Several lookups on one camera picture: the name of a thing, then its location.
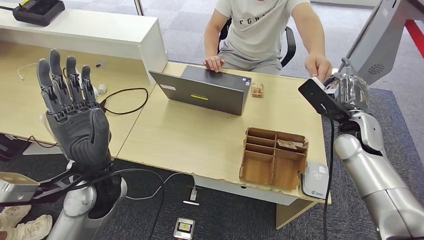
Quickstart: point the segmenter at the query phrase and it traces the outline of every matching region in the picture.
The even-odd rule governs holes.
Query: red stripe
[[[421,56],[424,58],[424,34],[414,20],[406,20],[405,27],[409,32]]]

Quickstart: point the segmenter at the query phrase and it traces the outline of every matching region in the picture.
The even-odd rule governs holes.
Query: gray t-shirt
[[[217,0],[215,9],[232,23],[226,41],[257,59],[279,55],[282,31],[295,6],[310,0]]]

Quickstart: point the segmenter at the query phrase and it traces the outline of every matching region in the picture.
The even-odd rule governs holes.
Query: person
[[[31,210],[31,205],[8,206],[0,213],[0,240],[41,240],[52,229],[51,215],[18,224]]]
[[[215,72],[228,68],[279,75],[282,33],[290,16],[309,53],[306,70],[323,82],[333,67],[325,54],[323,26],[309,0],[217,0],[204,32],[203,64]],[[228,36],[217,54],[219,34],[229,18]]]

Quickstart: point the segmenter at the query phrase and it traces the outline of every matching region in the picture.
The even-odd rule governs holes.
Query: human hand
[[[332,74],[333,66],[322,54],[310,53],[304,64],[310,76],[317,77],[322,83]]]
[[[203,60],[203,65],[208,69],[215,71],[216,73],[221,69],[225,64],[225,60],[221,59],[219,56],[210,56]]]

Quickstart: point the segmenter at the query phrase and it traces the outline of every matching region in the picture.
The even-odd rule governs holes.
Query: cardboard box
[[[239,178],[252,183],[296,189],[305,171],[309,143],[302,135],[249,127]]]

